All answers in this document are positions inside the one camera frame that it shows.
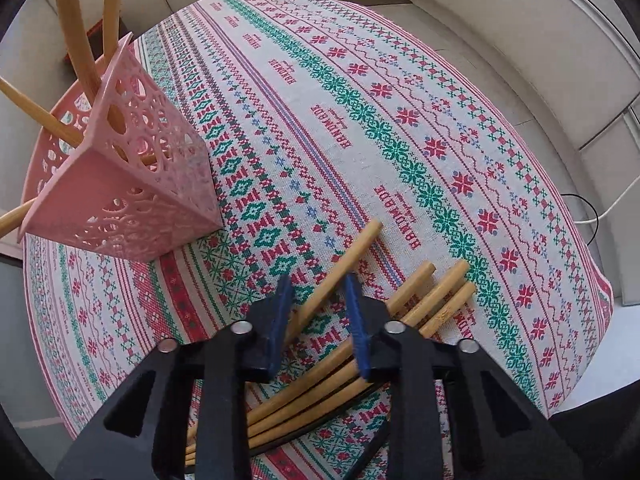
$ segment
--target table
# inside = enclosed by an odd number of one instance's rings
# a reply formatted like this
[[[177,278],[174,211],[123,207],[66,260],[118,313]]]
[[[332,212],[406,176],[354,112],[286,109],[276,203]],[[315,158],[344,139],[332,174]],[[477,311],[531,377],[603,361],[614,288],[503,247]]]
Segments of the table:
[[[372,218],[385,228],[359,263],[364,292],[388,298],[421,261],[437,279],[466,258],[478,293],[438,337],[477,339],[545,415],[558,408],[602,339],[612,291],[533,154],[446,60],[333,0],[201,0],[133,49],[206,140],[225,228],[150,264],[27,236],[31,333],[72,435],[162,338],[211,336],[283,272],[303,302]],[[347,325],[344,305],[327,304],[248,404]],[[257,458],[256,478],[340,478],[388,407],[386,391],[372,394]]]

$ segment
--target black cable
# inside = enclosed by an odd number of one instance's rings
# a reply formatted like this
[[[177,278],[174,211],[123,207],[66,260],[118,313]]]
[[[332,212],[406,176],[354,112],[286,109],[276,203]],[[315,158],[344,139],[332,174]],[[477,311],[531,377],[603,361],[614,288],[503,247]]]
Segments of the black cable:
[[[309,424],[307,424],[306,426],[303,426],[299,430],[292,431],[291,433],[281,436],[280,438],[277,438],[276,440],[272,440],[271,442],[268,442],[266,444],[263,444],[262,446],[254,447],[250,451],[251,457],[258,456],[262,453],[267,453],[273,449],[276,449],[277,447],[284,446],[285,444],[288,444],[292,440],[296,440],[297,438],[303,436],[304,434],[307,434],[310,431],[313,431],[315,428],[319,428],[323,424],[326,424],[327,422],[329,422],[332,418],[335,418],[336,416],[343,414],[349,408],[351,408],[352,406],[355,406],[365,397],[372,394],[380,386],[382,386],[382,384],[372,384],[369,388],[364,390],[362,393],[353,397],[353,399],[348,400],[344,404],[341,404],[340,406],[335,408],[332,412],[329,412],[326,415],[318,418],[318,420],[314,420],[313,422],[310,422]]]
[[[589,246],[589,244],[591,242],[593,242],[593,240],[596,237],[596,234],[598,234],[598,228],[600,227],[600,218],[598,217],[598,212],[596,211],[596,208],[594,208],[593,204],[591,202],[589,202],[585,197],[580,196],[578,194],[575,193],[561,193],[560,196],[575,196],[576,198],[579,198],[580,200],[582,200],[585,204],[587,204],[591,210],[593,211],[593,214],[596,217],[596,229],[593,232],[593,236],[591,237],[591,240],[589,240],[587,242],[587,247]]]
[[[362,454],[356,460],[356,463],[347,471],[343,480],[356,480],[356,478],[360,476],[360,473],[364,471],[366,466],[369,465],[369,462],[373,460],[373,457],[378,454],[380,448],[385,445],[390,433],[391,425],[389,424],[388,419],[385,419],[382,426],[378,428],[376,434],[369,441]]]

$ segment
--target gray floor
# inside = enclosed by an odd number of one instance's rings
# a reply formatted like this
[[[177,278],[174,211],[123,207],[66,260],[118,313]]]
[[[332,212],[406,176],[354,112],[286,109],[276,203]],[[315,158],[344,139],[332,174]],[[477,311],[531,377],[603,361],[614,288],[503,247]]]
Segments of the gray floor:
[[[18,435],[42,466],[53,474],[71,445],[44,383],[29,332],[22,269],[0,260],[2,323],[0,404]]]

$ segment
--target metal rivet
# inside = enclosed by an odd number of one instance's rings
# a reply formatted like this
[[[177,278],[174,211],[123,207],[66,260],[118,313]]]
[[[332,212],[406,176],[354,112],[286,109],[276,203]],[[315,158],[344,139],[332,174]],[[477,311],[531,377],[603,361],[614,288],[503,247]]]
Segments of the metal rivet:
[[[401,334],[406,330],[406,325],[402,321],[387,321],[385,330],[390,334]]]
[[[254,326],[248,321],[236,321],[231,325],[231,332],[234,334],[246,334],[251,332],[254,329]]]
[[[480,345],[473,339],[463,339],[458,343],[458,347],[465,354],[475,354],[480,349]]]
[[[176,348],[178,348],[178,342],[168,337],[167,339],[162,339],[161,342],[158,343],[158,350],[163,354],[168,354],[169,352],[173,352]]]

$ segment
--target round table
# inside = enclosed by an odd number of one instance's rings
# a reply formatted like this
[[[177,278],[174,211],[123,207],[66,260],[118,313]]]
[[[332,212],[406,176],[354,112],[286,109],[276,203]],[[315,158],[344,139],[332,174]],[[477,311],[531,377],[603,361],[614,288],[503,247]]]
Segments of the round table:
[[[466,258],[478,293],[438,336],[478,340],[545,415],[562,403],[607,328],[611,288],[539,162],[446,60],[333,0],[201,0],[133,49],[206,140],[225,227],[149,264],[26,237],[31,332],[72,435],[162,338],[211,336],[285,272],[302,303],[373,218],[385,227],[358,266],[365,294],[388,298],[425,259],[437,279]],[[335,300],[249,405],[347,336]],[[255,459],[255,477],[340,478],[388,407],[372,394]]]

